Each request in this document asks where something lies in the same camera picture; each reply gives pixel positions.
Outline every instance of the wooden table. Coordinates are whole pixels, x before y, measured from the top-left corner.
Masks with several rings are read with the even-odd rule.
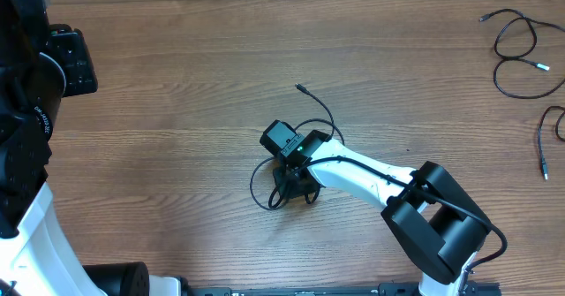
[[[508,252],[473,279],[506,294],[565,289],[565,144],[536,128],[565,88],[535,101],[493,85],[493,41],[514,18],[565,25],[565,0],[253,0],[54,6],[52,23],[80,28],[100,82],[63,101],[49,183],[83,263],[143,261],[194,286],[376,285],[419,280],[378,212],[335,189],[267,212],[249,194],[259,144],[274,120],[335,115],[348,146],[395,165],[442,164],[508,236]],[[508,33],[525,51],[525,25]],[[531,59],[501,84],[548,90],[565,73],[565,34],[539,29]],[[257,179],[266,200],[270,168]],[[481,255],[500,241],[490,235]]]

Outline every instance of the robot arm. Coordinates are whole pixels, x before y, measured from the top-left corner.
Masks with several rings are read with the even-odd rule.
[[[79,30],[50,25],[43,0],[0,0],[0,295],[187,290],[140,262],[83,267],[57,221],[44,166],[59,104],[97,88]]]
[[[490,229],[446,206],[428,222],[420,213],[435,201],[422,193],[490,221],[441,166],[427,162],[419,170],[395,167],[351,151],[325,133],[312,131],[303,136],[278,120],[263,133],[260,143],[287,169],[294,170],[297,178],[313,177],[321,186],[336,187],[381,210],[404,252],[424,272],[420,293],[457,295],[465,283],[463,270]],[[306,176],[301,172],[305,168]]]
[[[392,176],[392,178],[396,178],[406,184],[412,181],[411,173],[414,169],[395,167],[378,162],[347,149],[341,142],[335,139],[322,143],[312,154],[311,158],[312,160],[318,160],[336,156],[354,159],[378,171],[383,171]],[[342,189],[374,205],[379,211],[387,207],[389,197],[397,196],[403,190],[401,186],[387,182],[387,180],[379,178],[353,163],[327,162],[310,166],[308,170],[322,186]]]

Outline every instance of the cable connector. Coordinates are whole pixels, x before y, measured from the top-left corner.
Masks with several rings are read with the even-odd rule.
[[[544,70],[544,71],[549,71],[549,66],[543,65],[543,64],[541,64],[541,63],[537,63],[537,64],[536,64],[536,67],[539,68],[539,69],[541,69],[541,70]]]
[[[487,21],[487,20],[490,19],[491,17],[492,17],[491,13],[485,14],[484,16],[480,17],[480,19],[478,20],[478,22]]]
[[[296,83],[295,86],[297,87],[297,89],[298,89],[300,92],[302,92],[302,93],[304,93],[304,94],[306,94],[306,95],[309,95],[309,94],[310,94],[310,92],[306,89],[306,87],[304,87],[304,86],[302,86],[302,85],[300,85],[300,84],[298,84],[298,83]]]
[[[545,158],[541,158],[541,173],[544,175],[544,179],[547,180],[547,163]]]

